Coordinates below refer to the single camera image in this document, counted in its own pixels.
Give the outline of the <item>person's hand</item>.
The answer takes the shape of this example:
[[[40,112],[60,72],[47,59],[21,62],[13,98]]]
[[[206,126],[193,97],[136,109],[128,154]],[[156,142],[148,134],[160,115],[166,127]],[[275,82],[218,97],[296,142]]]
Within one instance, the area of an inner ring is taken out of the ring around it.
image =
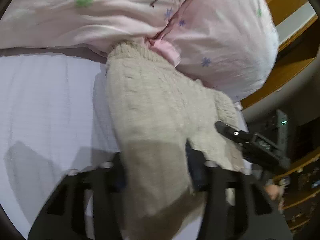
[[[266,185],[264,189],[272,200],[280,199],[284,193],[283,187],[274,184]]]

